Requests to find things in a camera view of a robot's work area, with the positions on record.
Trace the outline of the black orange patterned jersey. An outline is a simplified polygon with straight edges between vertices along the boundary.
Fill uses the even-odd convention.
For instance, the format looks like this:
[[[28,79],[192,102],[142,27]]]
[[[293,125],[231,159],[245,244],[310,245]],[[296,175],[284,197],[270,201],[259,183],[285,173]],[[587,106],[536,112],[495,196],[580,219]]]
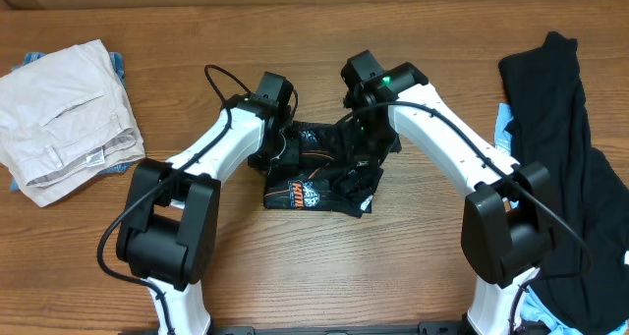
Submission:
[[[295,121],[284,132],[286,147],[267,169],[267,209],[331,211],[360,218],[372,201],[397,134],[372,137],[356,120],[340,126]]]

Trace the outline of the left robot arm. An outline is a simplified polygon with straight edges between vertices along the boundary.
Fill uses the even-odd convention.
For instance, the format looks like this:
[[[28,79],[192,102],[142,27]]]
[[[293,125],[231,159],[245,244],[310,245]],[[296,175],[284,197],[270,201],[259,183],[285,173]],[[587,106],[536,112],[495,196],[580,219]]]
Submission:
[[[201,278],[214,247],[221,186],[250,156],[268,159],[285,149],[281,131],[296,96],[286,78],[266,72],[257,90],[223,99],[216,122],[189,148],[137,166],[116,255],[148,289],[157,333],[209,333]]]

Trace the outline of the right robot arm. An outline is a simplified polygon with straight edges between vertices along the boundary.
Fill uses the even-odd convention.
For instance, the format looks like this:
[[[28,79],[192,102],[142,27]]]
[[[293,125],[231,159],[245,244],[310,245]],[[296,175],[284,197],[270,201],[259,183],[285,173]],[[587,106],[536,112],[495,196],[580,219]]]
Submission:
[[[383,134],[412,142],[464,197],[462,251],[477,275],[461,332],[524,330],[523,289],[557,246],[557,193],[541,163],[520,164],[466,125],[419,69],[383,69],[369,51],[340,72],[351,118],[371,140]]]

